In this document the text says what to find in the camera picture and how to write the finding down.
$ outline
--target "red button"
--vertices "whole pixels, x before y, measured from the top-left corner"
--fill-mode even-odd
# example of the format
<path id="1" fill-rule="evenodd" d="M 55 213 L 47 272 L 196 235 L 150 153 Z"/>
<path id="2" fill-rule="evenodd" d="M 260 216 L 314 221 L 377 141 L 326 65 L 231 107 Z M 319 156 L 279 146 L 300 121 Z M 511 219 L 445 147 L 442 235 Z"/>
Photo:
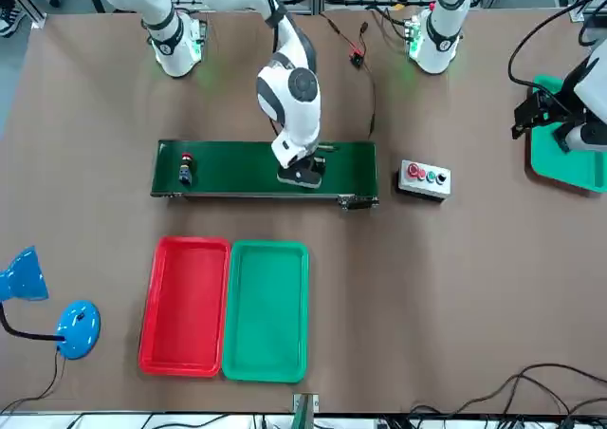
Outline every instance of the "red button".
<path id="1" fill-rule="evenodd" d="M 414 163 L 409 163 L 409 166 L 407 167 L 407 174 L 409 177 L 417 177 L 418 172 L 419 167 Z"/>

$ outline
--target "green tray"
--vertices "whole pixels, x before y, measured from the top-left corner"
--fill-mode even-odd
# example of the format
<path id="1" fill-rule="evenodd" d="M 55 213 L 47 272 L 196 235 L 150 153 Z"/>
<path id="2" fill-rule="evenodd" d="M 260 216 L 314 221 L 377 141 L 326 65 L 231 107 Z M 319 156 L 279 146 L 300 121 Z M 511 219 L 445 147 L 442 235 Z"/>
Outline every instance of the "green tray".
<path id="1" fill-rule="evenodd" d="M 308 266 L 303 244 L 233 245 L 222 362 L 227 378 L 295 383 L 304 377 Z"/>
<path id="2" fill-rule="evenodd" d="M 551 92 L 561 90 L 562 80 L 540 75 L 535 82 L 547 87 Z M 571 151 L 564 153 L 552 136 L 561 122 L 531 130 L 530 166 L 540 177 L 548 177 L 574 187 L 604 193 L 605 158 L 602 152 Z"/>
<path id="3" fill-rule="evenodd" d="M 297 197 L 336 199 L 344 208 L 377 205 L 376 147 L 370 141 L 331 142 L 335 151 L 319 150 L 326 158 L 321 187 L 308 189 L 276 178 L 278 161 L 269 142 L 158 142 L 152 196 Z M 193 183 L 178 180 L 181 155 L 190 153 Z"/>

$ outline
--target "metal bracket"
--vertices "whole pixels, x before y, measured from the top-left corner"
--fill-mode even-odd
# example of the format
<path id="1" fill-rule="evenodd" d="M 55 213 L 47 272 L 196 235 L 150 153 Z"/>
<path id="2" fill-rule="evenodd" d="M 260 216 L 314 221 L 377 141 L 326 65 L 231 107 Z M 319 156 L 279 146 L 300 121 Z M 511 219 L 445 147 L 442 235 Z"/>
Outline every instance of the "metal bracket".
<path id="1" fill-rule="evenodd" d="M 376 196 L 340 195 L 338 204 L 344 211 L 375 208 L 379 204 Z"/>
<path id="2" fill-rule="evenodd" d="M 302 400 L 302 397 L 304 396 L 309 396 L 312 398 L 312 409 L 314 411 L 314 413 L 320 413 L 321 412 L 321 407 L 320 407 L 320 401 L 319 401 L 319 395 L 318 394 L 294 394 L 293 395 L 293 413 L 297 413 L 297 410 L 300 408 L 300 401 Z"/>

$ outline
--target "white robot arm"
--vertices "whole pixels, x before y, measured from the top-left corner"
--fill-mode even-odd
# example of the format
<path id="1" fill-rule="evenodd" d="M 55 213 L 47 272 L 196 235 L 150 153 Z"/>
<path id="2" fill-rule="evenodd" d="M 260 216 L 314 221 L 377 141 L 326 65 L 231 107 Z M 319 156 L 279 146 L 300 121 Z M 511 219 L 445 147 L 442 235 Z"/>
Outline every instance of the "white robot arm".
<path id="1" fill-rule="evenodd" d="M 200 62 L 200 27 L 197 20 L 177 13 L 171 0 L 107 0 L 117 9 L 141 14 L 164 71 L 174 78 L 186 75 Z"/>
<path id="2" fill-rule="evenodd" d="M 156 58 L 171 76 L 187 74 L 200 60 L 198 23 L 175 12 L 171 0 L 108 0 L 141 13 Z M 316 52 L 279 0 L 202 0 L 211 9 L 254 9 L 274 29 L 278 50 L 257 77 L 257 98 L 271 120 L 283 126 L 271 148 L 282 182 L 318 188 L 324 162 L 314 157 L 321 130 L 321 91 Z"/>
<path id="3" fill-rule="evenodd" d="M 455 57 L 470 0 L 436 0 L 408 24 L 409 56 L 422 70 L 442 73 Z"/>
<path id="4" fill-rule="evenodd" d="M 323 161 L 313 154 L 321 131 L 321 91 L 316 51 L 310 40 L 279 0 L 201 1 L 218 11 L 254 9 L 274 28 L 277 48 L 257 76 L 257 100 L 270 119 L 283 126 L 272 142 L 272 151 L 282 167 L 278 179 L 318 188 Z"/>

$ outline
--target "brown table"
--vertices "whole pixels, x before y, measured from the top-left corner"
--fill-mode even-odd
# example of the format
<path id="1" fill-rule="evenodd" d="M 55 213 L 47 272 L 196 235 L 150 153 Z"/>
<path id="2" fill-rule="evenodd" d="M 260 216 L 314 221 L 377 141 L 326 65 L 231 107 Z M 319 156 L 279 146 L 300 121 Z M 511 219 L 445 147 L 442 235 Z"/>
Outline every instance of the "brown table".
<path id="1" fill-rule="evenodd" d="M 515 45 L 549 11 L 473 12 L 449 72 L 406 62 L 370 12 L 333 13 L 356 39 L 363 20 L 377 82 L 380 206 L 149 197 L 158 139 L 271 140 L 255 76 L 271 34 L 254 14 L 213 14 L 208 61 L 172 80 L 156 65 L 136 15 L 53 16 L 32 31 L 0 142 L 0 263 L 35 244 L 50 300 L 7 303 L 21 329 L 52 331 L 64 306 L 90 298 L 101 338 L 69 363 L 40 410 L 288 412 L 292 393 L 323 412 L 445 411 L 486 394 L 526 364 L 555 361 L 607 376 L 607 199 L 546 188 L 524 174 L 510 139 L 525 89 L 506 76 Z M 371 87 L 321 17 L 298 17 L 318 50 L 322 138 L 364 140 Z M 581 58 L 564 19 L 533 40 L 519 76 L 563 75 Z M 395 196 L 400 159 L 453 171 L 438 206 Z M 151 260 L 164 234 L 296 240 L 311 256 L 309 367 L 290 386 L 144 376 L 138 341 Z M 34 395 L 52 372 L 52 345 L 0 333 L 0 401 Z M 558 370 L 535 377 L 573 402 L 594 384 Z M 500 412 L 504 399 L 470 408 Z M 607 407 L 589 407 L 588 412 Z M 556 413 L 522 384 L 515 412 Z"/>

